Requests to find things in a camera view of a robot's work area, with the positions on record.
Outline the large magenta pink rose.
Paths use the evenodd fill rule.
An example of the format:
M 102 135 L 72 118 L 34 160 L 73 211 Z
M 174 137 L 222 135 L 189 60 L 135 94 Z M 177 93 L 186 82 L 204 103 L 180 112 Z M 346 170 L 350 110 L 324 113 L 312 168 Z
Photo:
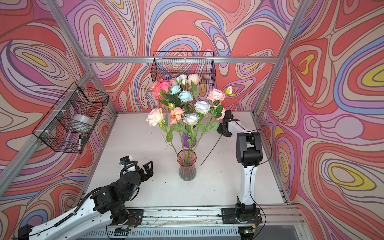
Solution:
M 208 157 L 212 154 L 212 152 L 214 151 L 214 149 L 216 148 L 216 146 L 218 145 L 219 141 L 221 140 L 221 138 L 223 137 L 223 135 L 220 135 L 218 140 L 216 141 L 216 143 L 214 144 L 214 146 L 212 147 L 212 149 L 209 151 L 209 153 L 207 154 L 207 156 L 204 158 L 204 160 L 202 161 L 202 163 L 200 164 L 200 166 L 202 166 L 205 161 L 208 159 Z

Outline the white blue rose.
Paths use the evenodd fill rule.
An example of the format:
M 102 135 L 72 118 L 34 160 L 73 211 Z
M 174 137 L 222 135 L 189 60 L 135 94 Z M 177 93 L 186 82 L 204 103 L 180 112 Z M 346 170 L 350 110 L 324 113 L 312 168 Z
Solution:
M 194 107 L 195 107 L 196 113 L 193 113 L 191 116 L 191 120 L 193 120 L 192 121 L 193 126 L 191 127 L 193 143 L 196 141 L 198 131 L 201 132 L 199 140 L 197 141 L 196 144 L 194 144 L 193 151 L 195 152 L 202 137 L 208 132 L 208 123 L 202 123 L 202 120 L 210 112 L 211 106 L 205 101 L 197 101 L 194 104 Z

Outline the pink peony spray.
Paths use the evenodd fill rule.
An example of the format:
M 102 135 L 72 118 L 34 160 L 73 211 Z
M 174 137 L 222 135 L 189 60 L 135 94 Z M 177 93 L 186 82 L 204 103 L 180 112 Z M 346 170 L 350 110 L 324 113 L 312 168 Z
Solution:
M 178 154 L 174 144 L 174 135 L 179 135 L 180 140 L 182 140 L 182 133 L 185 128 L 182 124 L 184 110 L 180 107 L 176 107 L 174 104 L 170 104 L 169 107 L 171 108 L 171 111 L 169 114 L 166 114 L 163 122 L 166 133 L 165 139 L 167 144 L 172 147 L 176 154 Z
M 223 115 L 226 112 L 226 108 L 224 107 L 223 102 L 226 99 L 234 96 L 235 90 L 232 86 L 227 87 L 223 91 L 218 89 L 209 91 L 207 100 L 205 102 L 210 104 L 211 110 L 202 120 L 202 123 L 208 123 L 208 132 L 217 130 L 220 120 L 224 118 Z M 200 138 L 201 132 L 198 131 L 198 134 L 199 137 L 197 137 L 197 141 Z

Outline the green stemmed rose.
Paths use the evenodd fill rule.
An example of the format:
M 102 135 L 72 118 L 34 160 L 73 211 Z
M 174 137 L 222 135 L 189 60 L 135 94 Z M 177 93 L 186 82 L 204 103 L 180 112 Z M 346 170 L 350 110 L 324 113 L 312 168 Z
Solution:
M 198 135 L 198 124 L 200 117 L 197 113 L 186 114 L 184 117 L 184 122 L 186 124 L 187 133 L 189 134 L 190 139 L 188 140 L 190 147 L 195 143 Z M 186 165 L 190 164 L 190 157 L 192 153 L 192 148 L 184 148 L 184 156 L 186 157 Z

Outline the blue purple glass vase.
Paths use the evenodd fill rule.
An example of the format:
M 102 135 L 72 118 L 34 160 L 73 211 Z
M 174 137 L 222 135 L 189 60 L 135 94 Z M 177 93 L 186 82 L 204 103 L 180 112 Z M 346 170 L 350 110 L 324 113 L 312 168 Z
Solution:
M 182 143 L 185 149 L 189 149 L 189 148 L 193 149 L 195 147 L 195 144 L 197 143 L 197 140 L 195 140 L 195 143 L 192 144 L 192 146 L 190 147 L 190 144 L 188 142 L 189 139 L 190 139 L 189 134 L 182 132 Z

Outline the red grey glass vase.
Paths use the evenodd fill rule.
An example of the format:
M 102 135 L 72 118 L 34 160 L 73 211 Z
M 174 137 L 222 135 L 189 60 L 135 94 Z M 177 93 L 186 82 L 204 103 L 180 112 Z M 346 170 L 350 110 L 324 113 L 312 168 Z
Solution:
M 183 181 L 192 181 L 196 175 L 197 170 L 195 163 L 197 161 L 197 155 L 193 150 L 185 149 L 181 150 L 177 154 L 177 162 L 180 166 L 179 176 Z

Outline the pale pink cream rose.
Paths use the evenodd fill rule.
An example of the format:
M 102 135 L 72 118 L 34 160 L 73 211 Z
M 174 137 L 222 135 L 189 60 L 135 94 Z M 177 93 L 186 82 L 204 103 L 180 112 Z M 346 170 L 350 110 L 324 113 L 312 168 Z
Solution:
M 168 124 L 168 116 L 163 114 L 162 109 L 153 109 L 147 116 L 146 121 L 151 127 L 159 127 L 164 132 L 162 137 L 168 146 L 171 146 L 174 152 L 177 154 L 177 150 L 173 144 L 173 132 Z

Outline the light blue flower stem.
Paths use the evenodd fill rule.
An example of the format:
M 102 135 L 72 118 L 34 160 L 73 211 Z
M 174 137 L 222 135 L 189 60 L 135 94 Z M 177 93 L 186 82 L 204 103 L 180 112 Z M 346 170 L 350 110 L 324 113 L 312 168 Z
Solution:
M 193 93 L 188 90 L 183 90 L 179 85 L 172 85 L 167 93 L 167 100 L 176 107 L 184 110 L 185 113 L 192 113 L 190 102 L 194 100 Z

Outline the cream white rose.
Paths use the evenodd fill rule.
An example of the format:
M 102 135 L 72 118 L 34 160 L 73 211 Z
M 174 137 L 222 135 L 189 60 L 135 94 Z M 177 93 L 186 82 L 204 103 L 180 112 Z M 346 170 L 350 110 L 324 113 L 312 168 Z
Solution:
M 189 86 L 189 91 L 193 94 L 194 98 L 199 96 L 198 84 L 200 83 L 200 77 L 198 74 L 191 74 L 187 77 L 187 83 Z

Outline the large salmon pink rose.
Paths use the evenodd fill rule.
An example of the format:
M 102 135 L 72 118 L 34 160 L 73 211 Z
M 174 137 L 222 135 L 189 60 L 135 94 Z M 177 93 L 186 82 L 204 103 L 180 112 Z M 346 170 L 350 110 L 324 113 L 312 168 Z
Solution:
M 160 80 L 156 80 L 156 81 L 154 81 L 154 82 L 153 82 L 153 86 L 152 86 L 152 88 L 153 88 L 153 89 L 159 89 L 159 88 L 161 88 L 161 86 L 162 86 L 162 84 L 163 84 L 164 81 L 166 81 L 166 80 L 165 80 L 165 79 L 160 79 Z

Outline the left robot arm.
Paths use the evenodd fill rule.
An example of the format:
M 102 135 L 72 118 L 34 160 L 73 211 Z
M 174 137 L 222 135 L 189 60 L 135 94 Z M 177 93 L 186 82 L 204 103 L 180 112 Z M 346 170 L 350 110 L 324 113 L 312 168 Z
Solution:
M 121 159 L 123 169 L 117 181 L 90 191 L 76 207 L 38 226 L 24 225 L 18 240 L 75 240 L 96 228 L 116 226 L 120 233 L 133 231 L 142 223 L 144 211 L 128 210 L 140 185 L 154 175 L 153 162 L 142 167 L 137 161 Z

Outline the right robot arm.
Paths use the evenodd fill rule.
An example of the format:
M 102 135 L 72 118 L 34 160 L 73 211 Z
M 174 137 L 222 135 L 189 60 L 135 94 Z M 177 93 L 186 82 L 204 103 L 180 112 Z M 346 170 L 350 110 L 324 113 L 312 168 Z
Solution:
M 241 165 L 240 194 L 233 208 L 222 208 L 219 217 L 224 224 L 254 224 L 263 222 L 261 208 L 255 201 L 256 172 L 264 158 L 261 134 L 240 124 L 231 111 L 226 111 L 218 133 L 236 137 L 236 159 Z

